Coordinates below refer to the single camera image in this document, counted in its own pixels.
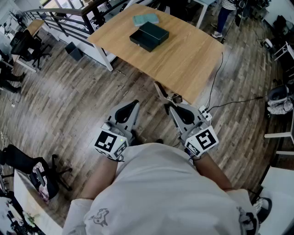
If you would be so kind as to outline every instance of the trash bin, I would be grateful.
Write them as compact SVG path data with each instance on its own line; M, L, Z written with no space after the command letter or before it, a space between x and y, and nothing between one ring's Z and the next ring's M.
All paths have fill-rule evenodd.
M68 44L65 50L76 61L79 61L83 57L83 52L81 52L73 42Z

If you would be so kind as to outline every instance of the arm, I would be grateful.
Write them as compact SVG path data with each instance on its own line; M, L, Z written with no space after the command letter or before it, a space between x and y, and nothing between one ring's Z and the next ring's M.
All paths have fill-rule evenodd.
M80 199L73 200L66 218L62 235L85 235L84 216L91 208L93 200L110 186L114 180L118 163L102 157L98 167L88 179Z
M193 161L199 174L214 181L224 191L233 190L231 182L210 155L208 153L204 155L201 159Z
M103 157L95 172L88 179L80 198L94 200L99 193L112 184L117 167L118 162Z

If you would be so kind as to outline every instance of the sneaker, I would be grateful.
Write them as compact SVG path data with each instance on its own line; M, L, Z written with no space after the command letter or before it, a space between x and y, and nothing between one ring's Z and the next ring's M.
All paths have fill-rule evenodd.
M215 23L211 23L210 25L214 28L217 28L217 24L215 24Z
M216 39L216 38L221 38L222 37L222 34L219 33L219 32L217 32L217 31L215 31L211 36Z

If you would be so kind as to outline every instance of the printed graphic on shirt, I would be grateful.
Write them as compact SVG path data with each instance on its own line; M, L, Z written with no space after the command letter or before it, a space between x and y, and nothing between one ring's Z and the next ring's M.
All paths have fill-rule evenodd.
M94 223L108 226L106 223L106 216L109 214L109 210L107 208L100 209L97 215L93 215L89 218L89 220L93 220Z

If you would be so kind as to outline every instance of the power strip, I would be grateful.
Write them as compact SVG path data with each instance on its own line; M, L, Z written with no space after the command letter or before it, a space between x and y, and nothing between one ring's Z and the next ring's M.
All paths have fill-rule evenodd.
M212 116L209 112L205 111L206 107L202 105L198 110L202 114L202 116L205 118L206 121L210 121L212 119Z

